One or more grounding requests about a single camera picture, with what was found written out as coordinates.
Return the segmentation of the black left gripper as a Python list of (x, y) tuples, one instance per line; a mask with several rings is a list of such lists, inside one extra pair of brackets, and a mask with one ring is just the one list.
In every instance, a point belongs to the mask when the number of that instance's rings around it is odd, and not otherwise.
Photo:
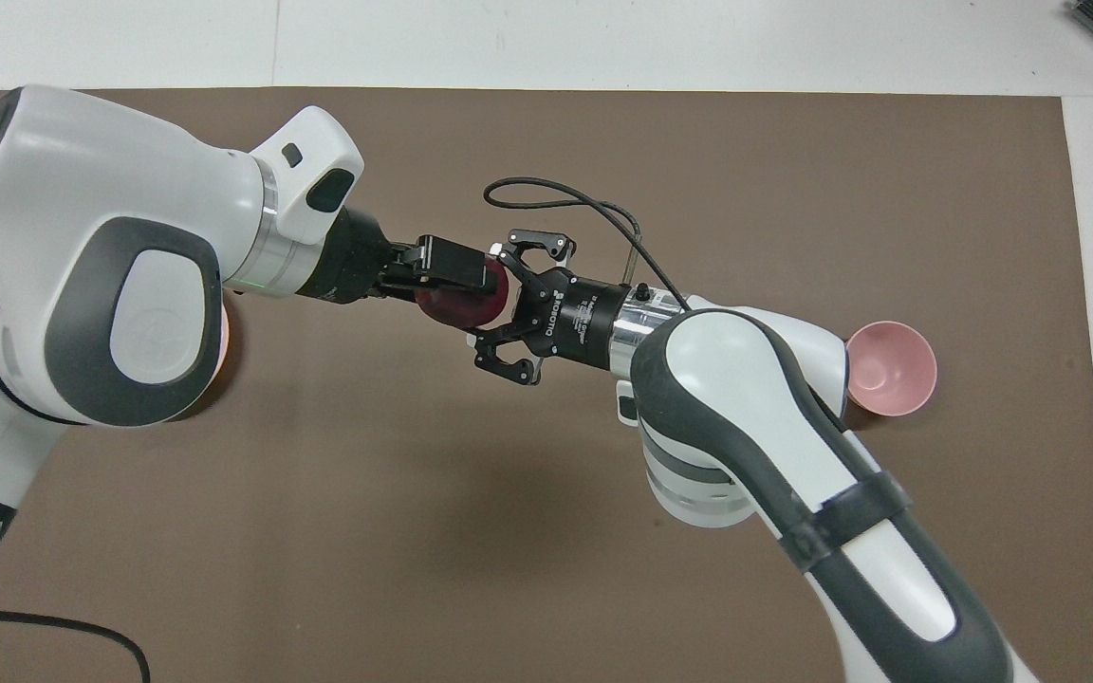
[[(411, 245), (389, 242), (371, 213), (343, 209), (326, 235), (305, 295), (339, 305), (367, 297), (415, 302), (411, 268), (399, 260), (409, 249)], [(486, 252), (438, 236), (421, 236), (420, 249), (424, 284), (489, 290)]]

